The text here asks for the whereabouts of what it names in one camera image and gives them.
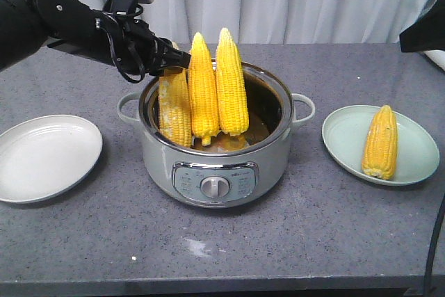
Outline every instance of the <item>empty plate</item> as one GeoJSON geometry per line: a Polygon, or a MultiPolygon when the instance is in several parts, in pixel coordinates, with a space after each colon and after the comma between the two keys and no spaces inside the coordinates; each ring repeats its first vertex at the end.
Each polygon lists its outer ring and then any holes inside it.
{"type": "Polygon", "coordinates": [[[78,184],[102,150],[102,135],[90,121],[49,115],[0,135],[0,200],[46,200],[78,184]]]}
{"type": "Polygon", "coordinates": [[[381,180],[362,172],[366,137],[379,109],[377,106],[347,106],[326,117],[322,137],[334,160],[352,174],[376,184],[402,186],[431,176],[439,165],[439,149],[435,141],[423,127],[397,112],[396,173],[390,180],[381,180]]]}

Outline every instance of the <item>cooking pot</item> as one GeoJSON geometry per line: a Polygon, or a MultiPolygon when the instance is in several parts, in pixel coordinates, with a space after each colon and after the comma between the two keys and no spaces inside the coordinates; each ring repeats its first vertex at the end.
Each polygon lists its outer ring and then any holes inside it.
{"type": "Polygon", "coordinates": [[[257,66],[243,63],[243,73],[249,114],[261,120],[268,135],[239,150],[198,150],[164,137],[157,125],[157,78],[142,93],[130,93],[118,102],[119,118],[140,137],[150,177],[176,200],[206,208],[234,207],[259,198],[283,175],[293,130],[313,118],[315,105],[304,95],[290,93],[278,78],[257,66]],[[135,99],[139,105],[133,118],[122,109],[135,99]],[[295,102],[308,105],[310,114],[297,119],[295,102]]]}

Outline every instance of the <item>silver knob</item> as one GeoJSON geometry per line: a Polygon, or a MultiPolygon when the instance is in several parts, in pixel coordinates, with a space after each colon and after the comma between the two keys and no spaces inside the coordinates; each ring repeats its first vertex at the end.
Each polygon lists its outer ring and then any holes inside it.
{"type": "Polygon", "coordinates": [[[230,191],[230,183],[224,177],[206,177],[201,181],[201,192],[208,198],[222,198],[230,191]]]}

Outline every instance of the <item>cable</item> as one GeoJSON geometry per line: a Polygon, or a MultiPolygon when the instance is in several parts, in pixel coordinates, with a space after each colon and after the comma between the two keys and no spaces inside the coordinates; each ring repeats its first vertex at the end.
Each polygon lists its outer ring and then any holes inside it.
{"type": "Polygon", "coordinates": [[[434,228],[432,229],[430,247],[428,249],[428,257],[426,259],[425,275],[423,277],[423,295],[425,297],[429,297],[430,293],[433,291],[431,289],[432,267],[434,264],[437,242],[439,241],[440,230],[442,228],[442,223],[444,222],[444,217],[445,217],[445,195],[444,198],[442,198],[442,203],[440,204],[439,211],[437,212],[434,228]]]}
{"type": "Polygon", "coordinates": [[[141,15],[144,13],[144,8],[141,5],[136,5],[136,8],[139,9],[139,11],[136,11],[132,14],[119,14],[119,13],[113,13],[115,17],[137,17],[138,15],[141,15]]]}
{"type": "Polygon", "coordinates": [[[121,74],[121,76],[124,77],[125,80],[127,80],[130,83],[140,83],[142,80],[144,80],[145,78],[145,66],[143,64],[143,62],[141,61],[139,55],[137,54],[136,49],[134,48],[134,46],[131,44],[127,45],[128,50],[130,51],[131,55],[133,56],[136,64],[138,65],[138,69],[139,69],[139,79],[133,79],[131,78],[123,69],[122,66],[116,56],[116,51],[114,48],[114,41],[113,41],[113,36],[111,36],[111,34],[100,24],[100,22],[97,22],[97,28],[101,29],[102,31],[105,32],[106,37],[108,38],[108,43],[110,44],[110,55],[111,55],[111,59],[113,60],[113,64],[116,66],[116,68],[118,69],[119,73],[121,74]]]}

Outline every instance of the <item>yellow corn cob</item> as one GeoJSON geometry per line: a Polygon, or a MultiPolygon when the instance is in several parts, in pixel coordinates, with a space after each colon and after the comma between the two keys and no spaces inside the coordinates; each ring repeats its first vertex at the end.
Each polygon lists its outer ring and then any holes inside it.
{"type": "Polygon", "coordinates": [[[221,131],[242,134],[249,127],[248,101],[241,56],[227,28],[221,29],[216,50],[216,88],[221,131]]]}
{"type": "Polygon", "coordinates": [[[363,172],[372,177],[388,180],[396,172],[398,132],[396,114],[384,105],[369,127],[362,159],[363,172]]]}
{"type": "Polygon", "coordinates": [[[191,60],[188,66],[192,132],[201,138],[203,146],[210,145],[211,137],[220,132],[218,98],[211,54],[204,37],[197,32],[193,37],[191,60]]]}
{"type": "Polygon", "coordinates": [[[164,70],[159,78],[159,130],[172,142],[191,146],[191,115],[185,69],[164,70]]]}

